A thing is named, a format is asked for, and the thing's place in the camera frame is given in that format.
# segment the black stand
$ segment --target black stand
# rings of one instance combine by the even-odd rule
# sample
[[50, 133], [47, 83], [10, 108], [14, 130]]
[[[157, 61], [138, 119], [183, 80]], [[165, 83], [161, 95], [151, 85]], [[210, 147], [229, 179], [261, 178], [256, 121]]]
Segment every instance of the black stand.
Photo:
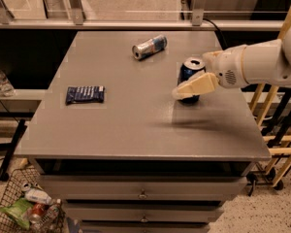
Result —
[[5, 182], [9, 179], [9, 174], [7, 173], [10, 161], [13, 157], [14, 151], [16, 149], [16, 145], [26, 130], [25, 120], [21, 119], [19, 121], [18, 127], [16, 129], [16, 133], [13, 136], [12, 141], [9, 144], [0, 144], [0, 151], [5, 150], [6, 155], [0, 167], [0, 181]]

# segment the gray tabletop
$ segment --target gray tabletop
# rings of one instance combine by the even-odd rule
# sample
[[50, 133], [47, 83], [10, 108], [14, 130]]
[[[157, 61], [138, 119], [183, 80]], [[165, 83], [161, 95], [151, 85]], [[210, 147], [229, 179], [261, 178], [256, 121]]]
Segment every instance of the gray tabletop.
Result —
[[[144, 61], [132, 46], [164, 34]], [[194, 106], [172, 97], [190, 57], [220, 50], [213, 32], [79, 32], [16, 156], [254, 161], [270, 154], [238, 89], [219, 88]], [[68, 86], [104, 85], [104, 104], [65, 105]]]

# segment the blue can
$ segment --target blue can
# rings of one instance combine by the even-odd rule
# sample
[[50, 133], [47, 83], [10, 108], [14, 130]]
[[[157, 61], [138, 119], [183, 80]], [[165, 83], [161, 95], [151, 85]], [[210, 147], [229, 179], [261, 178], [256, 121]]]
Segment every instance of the blue can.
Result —
[[164, 35], [158, 35], [139, 45], [133, 47], [133, 55], [136, 59], [141, 60], [151, 56], [167, 46], [167, 39]]
[[[190, 57], [186, 59], [179, 71], [178, 84], [186, 82], [188, 79], [190, 79], [193, 75], [195, 75], [198, 72], [206, 73], [205, 63], [203, 59], [196, 57]], [[185, 104], [194, 104], [199, 100], [199, 98], [200, 96], [197, 95], [184, 98], [179, 101]]]

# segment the floor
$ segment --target floor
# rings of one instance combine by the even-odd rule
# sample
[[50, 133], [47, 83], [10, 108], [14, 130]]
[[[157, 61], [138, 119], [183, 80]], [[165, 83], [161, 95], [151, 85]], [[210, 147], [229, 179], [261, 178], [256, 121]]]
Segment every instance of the floor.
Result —
[[[92, 20], [178, 20], [180, 0], [82, 0], [88, 19]], [[42, 0], [7, 0], [18, 19], [45, 18]], [[0, 143], [9, 142], [14, 122], [0, 121]], [[10, 173], [19, 167], [14, 159]], [[233, 201], [223, 205], [225, 213], [211, 223], [210, 233], [291, 232], [291, 172], [283, 178], [285, 188], [275, 191], [259, 186], [251, 197], [249, 187]], [[0, 200], [6, 183], [0, 182]]]

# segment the wire mesh basket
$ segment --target wire mesh basket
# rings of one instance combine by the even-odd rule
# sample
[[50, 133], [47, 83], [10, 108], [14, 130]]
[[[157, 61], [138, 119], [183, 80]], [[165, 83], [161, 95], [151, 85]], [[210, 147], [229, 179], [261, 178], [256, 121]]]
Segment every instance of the wire mesh basket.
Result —
[[[1, 207], [8, 207], [14, 204], [14, 202], [22, 195], [21, 184], [24, 182], [36, 183], [39, 177], [39, 173], [34, 168], [28, 169], [15, 169], [7, 183], [7, 187], [0, 202]], [[51, 232], [59, 233], [63, 232], [64, 227], [64, 213], [60, 210], [60, 214], [56, 220], [56, 227]], [[0, 233], [22, 233], [32, 232], [31, 230], [24, 230], [5, 214], [0, 213]]]

